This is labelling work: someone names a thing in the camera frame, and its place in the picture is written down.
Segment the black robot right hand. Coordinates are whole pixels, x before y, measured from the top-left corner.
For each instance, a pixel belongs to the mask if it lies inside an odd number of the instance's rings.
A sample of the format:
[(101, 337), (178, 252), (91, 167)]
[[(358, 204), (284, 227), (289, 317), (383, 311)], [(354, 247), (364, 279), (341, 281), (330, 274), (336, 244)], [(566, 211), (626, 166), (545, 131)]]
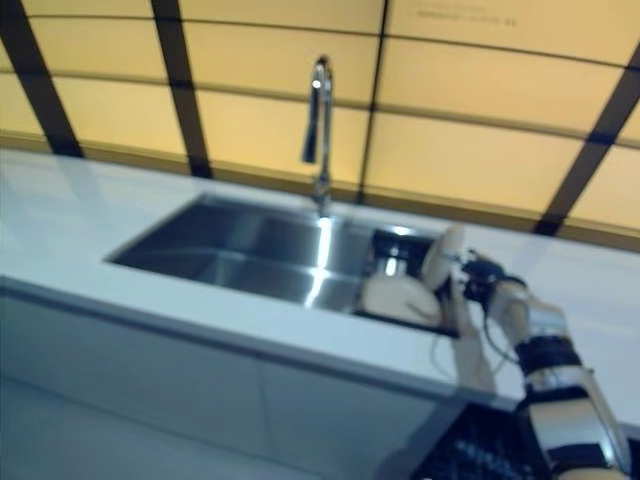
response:
[(474, 249), (447, 253), (446, 258), (460, 266), (466, 275), (463, 281), (465, 298), (483, 306), (489, 304), (497, 284), (507, 277), (501, 264)]

